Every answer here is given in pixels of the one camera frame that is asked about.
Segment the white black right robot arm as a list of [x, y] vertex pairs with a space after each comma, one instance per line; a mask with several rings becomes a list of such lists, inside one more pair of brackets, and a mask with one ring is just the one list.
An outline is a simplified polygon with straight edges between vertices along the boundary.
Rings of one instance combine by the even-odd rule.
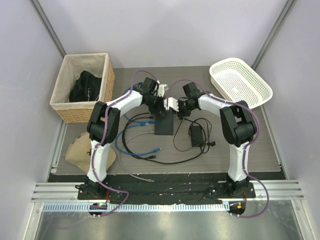
[[184, 85], [183, 91], [186, 100], [178, 101], [179, 114], [186, 115], [198, 109], [220, 117], [222, 133], [230, 150], [225, 190], [230, 197], [238, 197], [249, 187], [248, 152], [257, 134], [254, 115], [245, 101], [233, 103], [224, 100], [200, 91], [194, 82]]

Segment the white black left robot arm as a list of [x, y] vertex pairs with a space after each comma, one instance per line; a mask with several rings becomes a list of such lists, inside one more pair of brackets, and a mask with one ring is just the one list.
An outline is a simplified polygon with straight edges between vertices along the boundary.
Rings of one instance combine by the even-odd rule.
[[90, 167], [82, 191], [100, 200], [107, 192], [107, 161], [111, 144], [115, 141], [120, 118], [128, 111], [141, 105], [148, 106], [154, 114], [164, 110], [165, 84], [149, 77], [137, 86], [131, 86], [122, 96], [109, 102], [97, 102], [94, 105], [87, 125], [91, 143]]

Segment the dark grey network switch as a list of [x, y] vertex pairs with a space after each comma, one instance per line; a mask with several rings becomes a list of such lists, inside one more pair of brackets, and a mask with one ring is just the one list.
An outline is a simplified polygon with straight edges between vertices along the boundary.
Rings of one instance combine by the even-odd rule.
[[154, 134], [159, 136], [174, 135], [174, 114], [166, 111], [164, 115], [157, 114], [155, 116]]

